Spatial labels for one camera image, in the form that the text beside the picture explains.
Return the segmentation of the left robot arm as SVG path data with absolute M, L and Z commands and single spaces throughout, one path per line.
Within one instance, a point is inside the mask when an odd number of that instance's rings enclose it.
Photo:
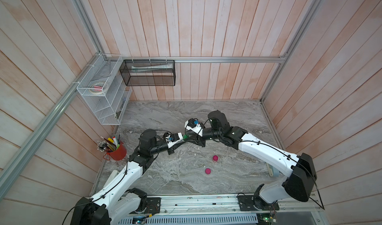
M 71 209 L 72 225 L 116 225 L 127 215 L 134 213 L 146 220 L 159 213 L 160 200 L 149 201 L 147 193 L 131 188 L 155 161 L 161 152 L 173 153 L 186 142 L 198 143 L 200 134 L 189 130 L 185 133 L 166 131 L 158 136 L 156 130 L 145 130 L 139 145 L 128 158 L 125 167 L 98 193 L 81 198 Z

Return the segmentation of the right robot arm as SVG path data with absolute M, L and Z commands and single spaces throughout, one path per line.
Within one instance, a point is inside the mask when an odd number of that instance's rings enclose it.
M 210 127 L 199 120 L 190 119 L 185 123 L 185 133 L 194 140 L 216 140 L 228 147 L 248 153 L 278 170 L 283 177 L 273 183 L 261 185 L 254 198 L 264 204 L 272 204 L 285 198 L 307 202 L 315 187 L 317 175 L 310 155 L 296 155 L 274 147 L 247 130 L 231 126 L 219 110 L 208 115 Z

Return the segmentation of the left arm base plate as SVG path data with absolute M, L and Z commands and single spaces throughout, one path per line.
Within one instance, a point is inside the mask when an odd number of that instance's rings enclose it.
M 155 215 L 160 213 L 160 208 L 161 208 L 160 197 L 143 198 L 138 206 L 138 209 L 131 212 L 131 214 Z

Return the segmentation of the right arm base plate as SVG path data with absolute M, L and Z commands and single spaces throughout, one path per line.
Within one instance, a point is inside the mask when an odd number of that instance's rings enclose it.
M 277 202 L 268 204 L 263 201 L 260 197 L 254 195 L 245 195 L 239 193 L 237 195 L 238 205 L 240 211 L 278 211 L 280 209 Z

